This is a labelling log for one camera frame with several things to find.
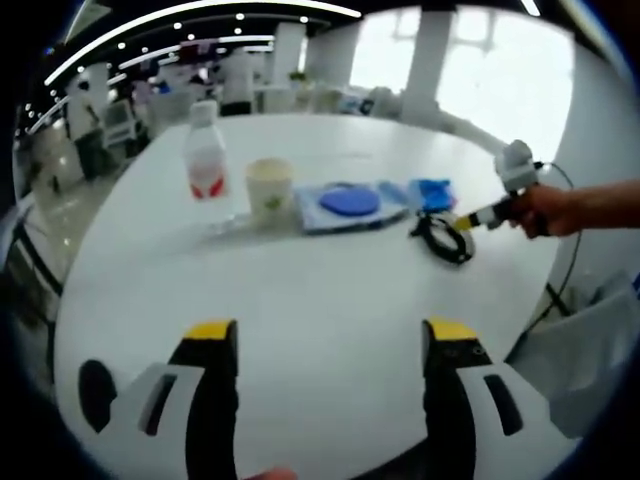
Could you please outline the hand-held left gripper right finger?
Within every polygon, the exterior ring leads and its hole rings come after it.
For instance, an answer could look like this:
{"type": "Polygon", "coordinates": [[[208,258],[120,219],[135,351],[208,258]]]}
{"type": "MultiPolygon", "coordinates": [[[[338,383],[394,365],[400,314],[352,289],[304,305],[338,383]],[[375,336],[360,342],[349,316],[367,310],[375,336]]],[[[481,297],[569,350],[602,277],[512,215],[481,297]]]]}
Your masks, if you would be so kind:
{"type": "Polygon", "coordinates": [[[433,478],[545,479],[578,444],[552,423],[548,401],[462,323],[423,321],[422,373],[433,478]]]}

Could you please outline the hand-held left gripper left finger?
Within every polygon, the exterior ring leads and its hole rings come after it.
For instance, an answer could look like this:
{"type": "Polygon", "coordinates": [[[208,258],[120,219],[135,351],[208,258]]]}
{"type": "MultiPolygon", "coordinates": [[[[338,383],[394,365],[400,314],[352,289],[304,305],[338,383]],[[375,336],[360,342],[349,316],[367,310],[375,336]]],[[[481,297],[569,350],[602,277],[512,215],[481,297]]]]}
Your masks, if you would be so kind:
{"type": "Polygon", "coordinates": [[[238,326],[188,330],[166,363],[118,394],[99,434],[100,460],[116,479],[235,479],[238,326]]]}

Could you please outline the person's right hand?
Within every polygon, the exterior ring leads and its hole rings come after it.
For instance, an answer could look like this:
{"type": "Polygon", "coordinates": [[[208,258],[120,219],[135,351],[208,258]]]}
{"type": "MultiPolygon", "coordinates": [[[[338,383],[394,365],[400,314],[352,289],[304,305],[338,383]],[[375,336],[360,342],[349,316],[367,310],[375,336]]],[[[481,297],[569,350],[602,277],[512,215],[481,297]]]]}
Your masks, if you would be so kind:
{"type": "Polygon", "coordinates": [[[567,192],[546,185],[528,188],[513,204],[512,227],[529,239],[566,236],[567,192]]]}

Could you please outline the person's left hand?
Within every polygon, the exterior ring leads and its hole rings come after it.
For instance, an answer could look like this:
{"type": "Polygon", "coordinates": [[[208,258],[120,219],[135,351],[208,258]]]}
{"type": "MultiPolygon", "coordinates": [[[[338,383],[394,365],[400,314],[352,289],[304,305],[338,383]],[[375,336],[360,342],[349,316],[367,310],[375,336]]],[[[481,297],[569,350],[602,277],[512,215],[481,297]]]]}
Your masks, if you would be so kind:
{"type": "Polygon", "coordinates": [[[270,470],[248,477],[246,480],[297,480],[297,479],[298,477],[293,470],[286,467],[274,467],[270,470]]]}

